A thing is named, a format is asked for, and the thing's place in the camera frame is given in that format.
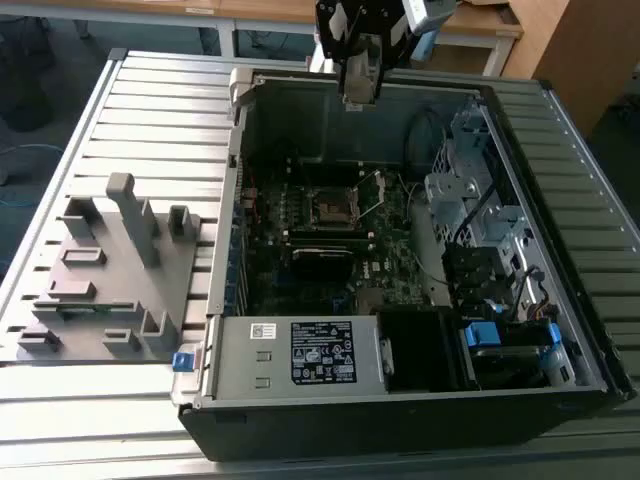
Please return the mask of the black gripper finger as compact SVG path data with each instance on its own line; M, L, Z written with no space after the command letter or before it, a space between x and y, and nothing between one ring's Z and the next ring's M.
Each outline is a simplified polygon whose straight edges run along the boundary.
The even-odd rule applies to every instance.
M315 5L316 28L324 57L332 60L338 75L338 92L347 102L349 19L341 1L320 0Z
M412 46L413 34L408 25L402 1L379 1L378 33L380 40L380 60L375 84L378 98L385 73L393 69Z

